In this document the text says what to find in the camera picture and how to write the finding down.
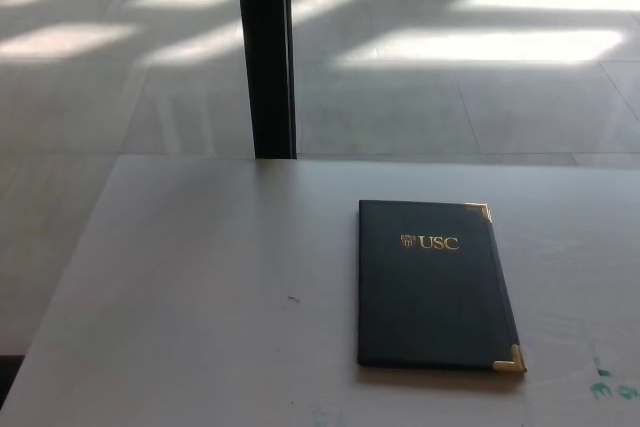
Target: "white floor tile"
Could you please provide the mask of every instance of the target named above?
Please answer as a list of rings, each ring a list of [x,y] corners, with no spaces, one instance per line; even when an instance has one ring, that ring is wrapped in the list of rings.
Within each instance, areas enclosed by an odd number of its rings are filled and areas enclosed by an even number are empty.
[[[134,25],[106,25],[111,0],[48,0],[0,5],[0,58],[70,58],[91,55],[136,32]]]
[[[482,152],[640,152],[640,122],[598,65],[496,63],[459,80]]]
[[[483,164],[483,165],[553,165],[575,166],[571,154],[451,154],[451,155],[392,155],[392,161],[425,164]]]
[[[443,0],[367,0],[374,35],[342,58],[374,50],[380,60],[519,60],[502,12],[454,10]]]
[[[298,66],[303,153],[477,152],[455,78],[405,64]]]
[[[503,19],[525,60],[575,62],[640,54],[635,40],[640,30],[624,10],[513,9],[505,10]]]
[[[366,162],[388,162],[388,154],[298,154],[298,160],[328,160],[328,161],[366,161]]]
[[[252,158],[244,66],[151,68],[121,150]]]
[[[602,62],[616,89],[640,118],[640,62]]]
[[[238,0],[114,0],[107,25],[132,25],[134,34],[98,55],[138,65],[241,61]]]
[[[573,154],[583,167],[640,169],[640,154]]]
[[[0,151],[115,152],[144,71],[120,62],[30,62],[0,106]]]
[[[626,32],[611,47],[604,49],[598,60],[640,61],[640,30]]]
[[[20,167],[0,200],[0,234],[44,235],[82,230],[115,156],[27,154],[14,160]]]
[[[22,65],[25,63],[29,64],[28,61],[0,60],[0,116],[13,108],[15,102],[13,92],[20,79]]]
[[[374,59],[375,47],[357,46],[374,37],[371,12],[363,0],[300,0],[293,7],[293,53],[298,61]]]

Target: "dark floor corner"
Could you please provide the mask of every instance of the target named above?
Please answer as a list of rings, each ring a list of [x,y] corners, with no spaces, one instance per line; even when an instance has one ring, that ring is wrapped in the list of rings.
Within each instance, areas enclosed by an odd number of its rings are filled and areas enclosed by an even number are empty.
[[[24,356],[22,355],[0,356],[0,409],[9,394],[16,375],[18,375],[23,360]]]

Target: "tiled floor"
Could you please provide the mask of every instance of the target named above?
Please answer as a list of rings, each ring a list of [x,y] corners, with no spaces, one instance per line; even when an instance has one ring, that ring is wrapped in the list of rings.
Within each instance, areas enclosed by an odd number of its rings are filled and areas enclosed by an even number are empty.
[[[640,0],[293,0],[306,158],[640,167]],[[252,156],[238,0],[0,0],[0,355],[118,155]]]

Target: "gold embossed logo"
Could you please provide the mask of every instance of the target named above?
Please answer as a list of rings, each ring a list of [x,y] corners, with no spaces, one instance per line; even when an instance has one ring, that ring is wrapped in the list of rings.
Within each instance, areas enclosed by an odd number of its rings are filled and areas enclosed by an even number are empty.
[[[411,235],[402,234],[400,236],[402,245],[407,249],[419,245],[423,249],[435,249],[435,250],[458,250],[460,243],[457,237],[442,237],[442,236],[426,236],[426,235]]]
[[[400,240],[402,241],[402,245],[410,248],[416,245],[417,237],[415,235],[404,234],[400,236]]]

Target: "floor tile grout line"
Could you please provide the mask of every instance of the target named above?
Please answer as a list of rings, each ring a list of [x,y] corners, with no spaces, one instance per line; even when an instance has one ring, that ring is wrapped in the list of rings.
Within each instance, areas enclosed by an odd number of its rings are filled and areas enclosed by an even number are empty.
[[[471,120],[471,114],[469,113],[469,109],[467,107],[467,102],[464,100],[464,94],[462,93],[462,87],[460,86],[460,79],[456,74],[453,74],[453,77],[456,81],[456,89],[458,90],[458,95],[460,96],[460,100],[462,101],[462,107],[464,108],[464,112],[467,115],[467,122],[469,122],[469,128],[471,129],[471,134],[473,135],[473,140],[476,144],[476,149],[478,149],[479,153],[483,153],[480,148],[480,142],[478,142],[478,136],[476,135],[476,129],[473,127],[473,122]]]
[[[598,61],[598,65],[600,66],[600,69],[602,69],[602,72],[604,72],[604,75],[606,75],[607,79],[609,79],[609,82],[611,83],[613,88],[616,89],[616,92],[618,93],[618,95],[620,96],[622,101],[624,102],[624,105],[626,105],[627,109],[629,109],[629,111],[631,112],[631,115],[633,115],[633,117],[636,119],[636,121],[640,124],[640,118],[638,118],[638,116],[636,115],[634,110],[631,108],[631,105],[627,101],[627,98],[624,95],[622,95],[622,92],[620,92],[620,89],[618,89],[618,86],[616,85],[616,83],[613,81],[613,79],[609,75],[609,72],[607,72],[607,69],[605,69],[604,65],[602,65],[602,61]]]
[[[513,162],[485,162],[483,157],[490,157],[494,154],[322,154],[322,153],[300,153],[300,160],[323,160],[323,161],[365,161],[365,162],[410,162],[410,163],[425,163],[425,164],[469,164],[469,165],[485,165],[485,166],[535,166],[535,167],[583,167],[578,164],[571,154],[547,154],[550,157],[565,158],[567,163],[552,163],[552,162],[517,162],[517,157],[526,156],[528,154],[506,154],[515,155],[516,158]]]
[[[385,59],[385,58],[362,58],[362,59],[295,59],[296,64],[380,64],[380,65],[406,65],[408,67],[427,67],[427,68],[444,68],[444,69],[459,69],[461,67],[469,68],[478,65],[503,65],[503,64],[517,64],[522,66],[550,66],[550,67],[565,67],[566,69],[574,68],[574,64],[567,64],[566,60],[527,60],[527,59],[515,59],[515,60],[415,60],[415,59]],[[581,66],[593,66],[596,63],[627,63],[627,64],[640,64],[640,56],[636,60],[580,60]]]
[[[627,12],[627,14],[629,14],[629,16],[636,23],[636,25],[638,26],[638,30],[640,30],[640,19],[637,18],[635,15],[633,15],[633,12],[631,12],[628,8],[625,8],[624,10],[625,10],[625,12]]]
[[[4,189],[2,189],[2,191],[0,192],[0,205],[4,201],[4,198],[7,195],[7,193],[11,190],[11,187],[13,186],[13,184],[16,182],[16,179],[18,178],[18,173],[20,173],[20,171],[23,168],[24,168],[24,160],[20,158],[20,160],[18,160],[18,167],[16,168],[15,172],[11,176],[11,180],[9,180],[9,182],[7,183],[7,186]]]
[[[144,78],[141,81],[140,90],[135,95],[135,98],[131,99],[131,103],[133,104],[133,107],[131,109],[131,117],[129,117],[129,121],[127,122],[127,127],[126,127],[126,129],[124,129],[124,134],[122,135],[122,140],[118,144],[118,148],[115,151],[116,155],[121,155],[122,154],[122,149],[124,147],[125,142],[127,141],[127,135],[129,133],[129,129],[131,128],[131,124],[133,123],[133,118],[135,117],[136,112],[138,111],[138,107],[139,107],[139,104],[140,104],[140,99],[142,98],[142,94],[144,93],[145,89],[147,88],[147,82],[149,81],[149,66],[148,65],[144,67],[144,74],[143,75],[144,75]]]
[[[336,152],[332,152],[332,153],[323,153],[323,152],[308,152],[308,151],[300,151],[298,152],[300,155],[322,155],[322,156],[328,156],[328,157],[344,157],[345,155],[355,155],[355,156],[359,156],[359,155],[365,155],[365,156],[415,156],[415,157],[429,157],[429,156],[433,156],[433,157],[460,157],[460,156],[477,156],[477,157],[490,157],[490,156],[496,156],[496,157],[500,157],[500,156],[514,156],[514,157],[520,157],[520,156],[527,156],[527,155],[539,155],[539,156],[565,156],[565,157],[571,157],[571,156],[575,156],[575,155],[606,155],[606,156],[611,156],[611,155],[638,155],[640,156],[640,151],[633,151],[633,152],[453,152],[453,153],[443,153],[443,152],[404,152],[404,153],[393,153],[393,154],[387,154],[387,153],[380,153],[380,152],[371,152],[371,153],[362,153],[362,152],[343,152],[343,153],[336,153]],[[136,154],[136,153],[126,153],[126,154],[122,154],[122,155],[173,155],[173,156],[180,156],[180,155],[191,155],[191,156],[202,156],[205,154]]]

